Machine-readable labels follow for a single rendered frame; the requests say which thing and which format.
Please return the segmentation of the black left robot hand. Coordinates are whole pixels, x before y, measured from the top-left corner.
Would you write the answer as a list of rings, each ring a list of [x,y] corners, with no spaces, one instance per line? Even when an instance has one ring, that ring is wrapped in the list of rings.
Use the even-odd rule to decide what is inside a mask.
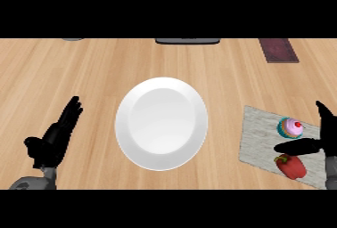
[[[64,108],[58,121],[49,126],[43,137],[31,136],[24,140],[28,156],[34,159],[34,168],[55,168],[61,164],[81,111],[81,103],[78,97],[74,96]]]

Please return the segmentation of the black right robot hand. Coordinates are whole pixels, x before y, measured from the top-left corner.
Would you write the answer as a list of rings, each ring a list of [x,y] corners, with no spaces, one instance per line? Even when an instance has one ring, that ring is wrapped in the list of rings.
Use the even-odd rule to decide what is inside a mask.
[[[337,116],[321,101],[316,101],[319,108],[319,139],[302,138],[279,143],[273,150],[290,156],[307,155],[324,151],[325,157],[337,157]]]

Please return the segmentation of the pink frosted cupcake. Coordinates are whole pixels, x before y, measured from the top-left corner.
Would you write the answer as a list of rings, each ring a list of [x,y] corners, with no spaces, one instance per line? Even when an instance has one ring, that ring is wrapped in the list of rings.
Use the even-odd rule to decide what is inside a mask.
[[[303,135],[303,125],[297,119],[285,117],[279,120],[276,131],[281,137],[299,139]]]

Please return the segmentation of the grey woven placemat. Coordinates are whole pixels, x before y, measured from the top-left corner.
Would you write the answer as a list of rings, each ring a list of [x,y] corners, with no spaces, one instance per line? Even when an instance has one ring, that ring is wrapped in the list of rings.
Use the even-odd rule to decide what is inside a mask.
[[[281,119],[281,115],[245,106],[238,159],[248,165],[284,176],[273,162],[273,159],[279,156],[273,146],[290,142],[290,139],[284,138],[276,130]],[[307,174],[297,181],[316,189],[325,190],[324,151],[302,155],[299,158],[307,169]]]

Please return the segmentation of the white oval plate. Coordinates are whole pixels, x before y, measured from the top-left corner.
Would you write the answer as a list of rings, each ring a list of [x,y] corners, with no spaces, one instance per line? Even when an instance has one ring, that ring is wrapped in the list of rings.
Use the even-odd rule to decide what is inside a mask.
[[[208,112],[194,87],[173,77],[140,82],[120,102],[114,132],[137,166],[166,171],[185,165],[208,132]]]

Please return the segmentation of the red bell pepper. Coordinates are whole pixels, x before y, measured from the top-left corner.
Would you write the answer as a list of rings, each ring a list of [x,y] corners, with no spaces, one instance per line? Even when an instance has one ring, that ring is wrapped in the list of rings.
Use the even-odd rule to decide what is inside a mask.
[[[281,172],[291,180],[303,178],[306,176],[306,166],[297,156],[282,154],[273,159],[273,162]]]

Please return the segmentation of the dark red rectangular board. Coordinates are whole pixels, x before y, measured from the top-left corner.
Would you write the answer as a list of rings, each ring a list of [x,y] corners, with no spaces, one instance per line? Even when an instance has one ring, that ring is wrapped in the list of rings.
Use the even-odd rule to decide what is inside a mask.
[[[294,48],[287,38],[260,38],[268,63],[299,63]]]

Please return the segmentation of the dark grey flat appliance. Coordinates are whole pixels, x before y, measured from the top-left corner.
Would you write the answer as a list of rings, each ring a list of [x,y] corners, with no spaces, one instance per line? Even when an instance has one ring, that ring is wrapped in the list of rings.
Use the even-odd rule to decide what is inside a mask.
[[[155,43],[161,45],[216,45],[220,38],[154,38]]]

